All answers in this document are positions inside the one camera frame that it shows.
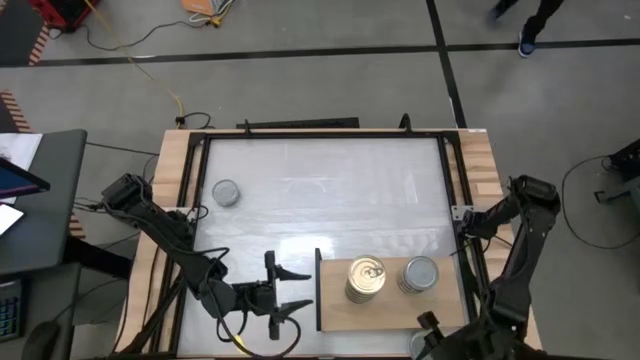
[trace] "can lid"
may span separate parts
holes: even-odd
[[[213,200],[220,206],[231,206],[238,202],[239,198],[238,185],[231,180],[220,180],[213,186]]]
[[[426,256],[416,256],[405,267],[404,279],[417,290],[430,289],[438,282],[438,265]]]
[[[349,266],[349,284],[359,293],[375,294],[384,285],[387,271],[375,256],[364,255]]]
[[[411,335],[411,338],[409,338],[409,355],[412,359],[417,359],[422,349],[424,349],[424,337],[427,335],[427,333],[427,331],[420,330],[415,332],[413,335]]]

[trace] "black floor line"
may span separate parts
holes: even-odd
[[[426,1],[427,8],[429,10],[429,17],[431,18],[431,25],[433,26],[433,34],[436,38],[438,55],[440,56],[440,65],[442,66],[444,81],[447,86],[447,93],[449,94],[451,108],[453,109],[453,116],[456,121],[456,125],[459,128],[466,128],[467,121],[465,120],[464,111],[462,110],[462,102],[460,101],[460,94],[458,93],[458,85],[456,84],[456,78],[453,75],[453,68],[451,67],[451,61],[449,59],[447,44],[444,40],[444,33],[442,32],[442,25],[440,24],[440,16],[438,15],[436,2],[435,0]]]
[[[603,39],[603,40],[570,40],[570,41],[541,41],[536,43],[538,49],[576,49],[593,47],[618,47],[618,46],[638,46],[639,38],[630,39]],[[491,51],[491,50],[515,50],[518,43],[501,44],[459,44],[447,45],[447,51]]]
[[[575,49],[593,47],[624,47],[638,46],[640,38],[631,39],[607,39],[607,40],[578,40],[578,41],[552,41],[539,42],[539,49]],[[445,45],[447,52],[474,52],[492,50],[515,50],[517,43],[499,44],[456,44]],[[166,63],[188,61],[218,61],[218,60],[247,60],[247,59],[277,59],[289,57],[321,57],[341,55],[376,55],[376,54],[412,54],[440,52],[437,45],[398,45],[398,46],[371,46],[349,48],[324,48],[324,49],[299,49],[299,50],[274,50],[274,51],[250,51],[211,54],[183,54],[183,55],[157,55],[135,58],[137,63]],[[84,58],[84,59],[59,59],[41,60],[36,66],[81,66],[81,65],[109,65],[126,64],[125,57],[112,58]],[[2,67],[26,67],[24,60],[0,59]]]
[[[274,50],[252,52],[230,52],[211,54],[184,54],[184,55],[158,55],[136,57],[139,64],[185,62],[185,61],[216,61],[216,60],[248,60],[248,59],[277,59],[289,57],[314,57],[314,56],[341,56],[341,55],[376,55],[376,54],[411,54],[436,51],[435,45],[408,45],[408,46],[371,46],[327,49],[300,49],[300,50]],[[86,59],[62,59],[41,60],[37,66],[73,66],[73,65],[107,65],[126,64],[125,57],[113,58],[86,58]],[[20,67],[21,64],[2,63],[4,67]]]

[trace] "keyboard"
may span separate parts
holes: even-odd
[[[0,342],[22,336],[22,281],[0,283]]]

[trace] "person's leg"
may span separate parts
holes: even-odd
[[[536,49],[536,37],[544,29],[547,20],[560,8],[564,0],[540,0],[538,12],[527,20],[520,32],[518,52],[527,57]]]
[[[515,5],[515,3],[517,2],[518,0],[500,0],[496,4],[496,6],[493,7],[492,11],[495,13],[496,17],[500,17],[504,13],[506,13],[507,10],[509,10],[509,8]]]

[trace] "red equipment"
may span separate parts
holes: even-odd
[[[75,31],[91,9],[84,0],[27,0],[40,13],[42,19],[54,29]],[[95,5],[100,0],[91,0]]]

